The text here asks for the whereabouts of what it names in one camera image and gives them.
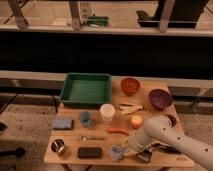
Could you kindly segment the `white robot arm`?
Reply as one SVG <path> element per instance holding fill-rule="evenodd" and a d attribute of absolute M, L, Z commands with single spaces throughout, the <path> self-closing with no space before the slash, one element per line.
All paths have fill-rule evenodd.
<path fill-rule="evenodd" d="M 154 140 L 171 145 L 209 171 L 213 171 L 213 146 L 178 133 L 166 115 L 146 119 L 140 128 L 130 133 L 126 147 L 139 152 Z"/>

